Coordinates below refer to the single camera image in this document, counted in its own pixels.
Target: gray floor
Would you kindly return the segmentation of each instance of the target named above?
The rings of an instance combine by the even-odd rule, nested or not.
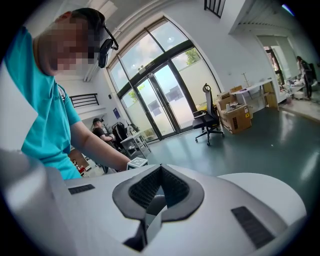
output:
[[[225,138],[211,134],[195,142],[201,129],[150,145],[149,164],[173,164],[205,175],[265,174],[290,185],[310,212],[320,188],[320,125],[273,109],[254,114],[252,127]]]
[[[290,104],[284,102],[279,107],[320,122],[320,91],[313,91],[311,100],[293,99]]]

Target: headphones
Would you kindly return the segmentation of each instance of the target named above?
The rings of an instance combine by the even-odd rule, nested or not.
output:
[[[98,65],[100,68],[105,68],[107,65],[107,61],[108,61],[108,52],[110,49],[114,49],[114,50],[118,50],[119,49],[119,45],[116,41],[116,39],[114,38],[114,36],[110,33],[110,31],[107,29],[106,24],[103,24],[103,27],[105,29],[105,31],[109,34],[109,36],[111,38],[106,39],[103,44],[100,47],[100,51],[99,51],[99,57],[98,57]]]

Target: balcony railing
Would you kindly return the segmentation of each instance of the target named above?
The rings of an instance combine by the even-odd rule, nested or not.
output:
[[[87,105],[99,105],[97,100],[97,93],[90,93],[90,94],[81,94],[81,95],[74,95],[70,96],[70,100],[73,104],[74,108],[87,106]]]
[[[204,10],[208,10],[221,18],[226,0],[204,0]]]

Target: black office chair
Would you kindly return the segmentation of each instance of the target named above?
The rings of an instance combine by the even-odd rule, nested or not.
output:
[[[225,134],[221,130],[214,130],[218,129],[220,126],[219,122],[219,116],[214,109],[214,103],[212,100],[211,95],[211,87],[206,83],[203,88],[203,92],[205,92],[206,97],[206,111],[200,110],[193,113],[194,120],[192,122],[193,129],[199,129],[199,128],[206,128],[206,131],[204,131],[199,136],[195,137],[195,142],[198,142],[198,138],[207,135],[207,145],[210,145],[209,138],[210,134],[222,134],[222,137],[225,137]]]

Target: turquoise t-shirt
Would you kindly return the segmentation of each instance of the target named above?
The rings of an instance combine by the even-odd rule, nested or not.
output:
[[[17,88],[38,113],[24,140],[22,152],[39,159],[45,166],[57,168],[63,179],[80,178],[68,154],[70,126],[81,119],[54,76],[47,76],[38,69],[32,37],[25,27],[13,39],[4,61]]]

